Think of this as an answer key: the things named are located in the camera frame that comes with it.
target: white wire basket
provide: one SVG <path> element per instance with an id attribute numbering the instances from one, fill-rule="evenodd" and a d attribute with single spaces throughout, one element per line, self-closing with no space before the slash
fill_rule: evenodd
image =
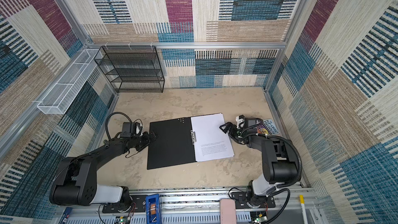
<path id="1" fill-rule="evenodd" d="M 37 105 L 44 114 L 65 114 L 97 66 L 96 49 L 84 50 Z"/>

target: marker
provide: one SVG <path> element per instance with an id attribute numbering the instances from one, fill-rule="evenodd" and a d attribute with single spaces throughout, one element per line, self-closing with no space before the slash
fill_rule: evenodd
<path id="1" fill-rule="evenodd" d="M 302 195 L 300 195 L 300 203 L 301 203 L 302 218 L 304 219 L 304 224 L 308 224 L 307 214 L 305 212 L 305 206 L 304 206 L 304 197 Z"/>

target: patterned wall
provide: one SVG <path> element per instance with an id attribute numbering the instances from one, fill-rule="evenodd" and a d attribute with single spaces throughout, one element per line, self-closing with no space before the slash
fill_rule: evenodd
<path id="1" fill-rule="evenodd" d="M 56 165 L 91 151 L 113 98 L 96 68 L 65 115 L 39 114 L 0 164 L 0 223 L 49 223 Z"/>
<path id="2" fill-rule="evenodd" d="M 54 0 L 0 0 L 0 136 L 81 47 Z"/>
<path id="3" fill-rule="evenodd" d="M 157 49 L 165 88 L 263 86 L 278 50 Z"/>
<path id="4" fill-rule="evenodd" d="M 398 0 L 310 0 L 270 88 L 330 223 L 398 223 Z"/>
<path id="5" fill-rule="evenodd" d="M 94 42 L 283 41 L 297 0 L 66 0 Z"/>

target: pink case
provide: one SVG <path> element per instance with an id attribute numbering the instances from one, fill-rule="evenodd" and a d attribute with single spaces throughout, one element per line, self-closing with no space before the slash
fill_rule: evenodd
<path id="1" fill-rule="evenodd" d="M 221 224 L 236 224 L 235 201 L 232 199 L 220 200 Z"/>

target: open folder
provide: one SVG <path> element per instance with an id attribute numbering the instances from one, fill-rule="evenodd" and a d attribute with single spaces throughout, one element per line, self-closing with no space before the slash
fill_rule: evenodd
<path id="1" fill-rule="evenodd" d="M 157 139 L 149 144 L 147 169 L 233 157 L 223 124 L 222 113 L 151 122 Z"/>

